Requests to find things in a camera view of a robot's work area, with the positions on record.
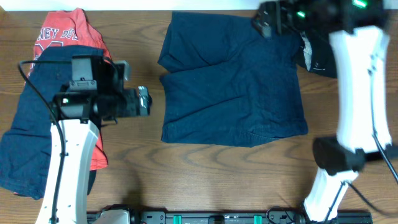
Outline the navy blue shorts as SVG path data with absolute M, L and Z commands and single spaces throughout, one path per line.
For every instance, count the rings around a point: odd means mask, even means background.
M 248 17 L 173 12 L 158 63 L 162 141 L 253 147 L 305 135 L 295 34 L 263 37 Z

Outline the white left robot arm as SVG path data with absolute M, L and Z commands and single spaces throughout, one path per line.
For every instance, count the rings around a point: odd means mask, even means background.
M 125 60 L 76 55 L 72 78 L 49 104 L 50 166 L 37 223 L 88 223 L 90 163 L 102 121 L 148 116 L 152 98 L 144 86 L 126 89 Z

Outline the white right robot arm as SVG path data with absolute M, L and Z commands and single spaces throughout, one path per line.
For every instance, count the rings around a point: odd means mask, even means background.
M 253 19 L 264 36 L 327 35 L 336 64 L 338 129 L 313 141 L 318 170 L 295 223 L 370 223 L 366 213 L 339 214 L 345 192 L 368 162 L 397 157 L 386 116 L 389 13 L 384 1 L 261 1 Z

